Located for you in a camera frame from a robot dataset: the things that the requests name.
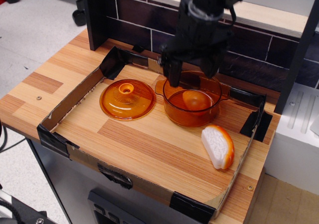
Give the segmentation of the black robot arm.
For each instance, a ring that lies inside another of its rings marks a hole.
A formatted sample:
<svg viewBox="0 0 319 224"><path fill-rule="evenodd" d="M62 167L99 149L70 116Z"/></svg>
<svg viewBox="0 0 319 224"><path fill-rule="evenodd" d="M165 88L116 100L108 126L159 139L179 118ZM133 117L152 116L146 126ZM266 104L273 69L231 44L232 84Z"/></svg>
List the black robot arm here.
<svg viewBox="0 0 319 224"><path fill-rule="evenodd" d="M198 62L208 78L217 73L236 22L234 4L240 1L180 0L175 36L160 47L159 64L172 87L179 85L184 62Z"/></svg>

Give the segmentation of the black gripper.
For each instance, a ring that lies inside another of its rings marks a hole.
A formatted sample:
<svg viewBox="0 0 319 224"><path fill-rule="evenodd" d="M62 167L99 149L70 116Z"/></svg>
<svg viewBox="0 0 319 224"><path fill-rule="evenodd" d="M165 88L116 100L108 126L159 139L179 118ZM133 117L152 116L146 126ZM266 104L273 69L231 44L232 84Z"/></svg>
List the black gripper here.
<svg viewBox="0 0 319 224"><path fill-rule="evenodd" d="M232 25L219 21L228 0L181 0L175 36L161 45L160 65L172 87L179 85L184 62L196 61L206 77L212 78L223 64Z"/></svg>

